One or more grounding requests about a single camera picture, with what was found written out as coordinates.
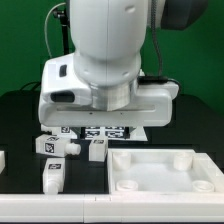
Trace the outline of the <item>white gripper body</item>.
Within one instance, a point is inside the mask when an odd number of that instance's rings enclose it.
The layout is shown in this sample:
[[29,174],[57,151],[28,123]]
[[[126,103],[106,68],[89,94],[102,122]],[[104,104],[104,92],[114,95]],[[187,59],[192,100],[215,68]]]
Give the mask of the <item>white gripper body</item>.
[[110,94],[116,100],[117,109],[96,109],[90,88],[72,71],[72,56],[51,59],[42,75],[39,121],[47,127],[155,127],[170,123],[172,101],[179,92],[177,83],[149,82],[142,75],[129,89],[128,105],[121,105],[124,90],[120,88]]

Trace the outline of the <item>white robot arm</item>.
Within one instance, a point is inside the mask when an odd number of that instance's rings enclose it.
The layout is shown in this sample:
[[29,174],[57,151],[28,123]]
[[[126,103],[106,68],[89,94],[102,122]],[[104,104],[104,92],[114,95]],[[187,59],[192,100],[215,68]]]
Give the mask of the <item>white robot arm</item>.
[[45,126],[165,126],[179,86],[141,70],[146,29],[184,30],[208,0],[68,0],[75,51],[45,63]]

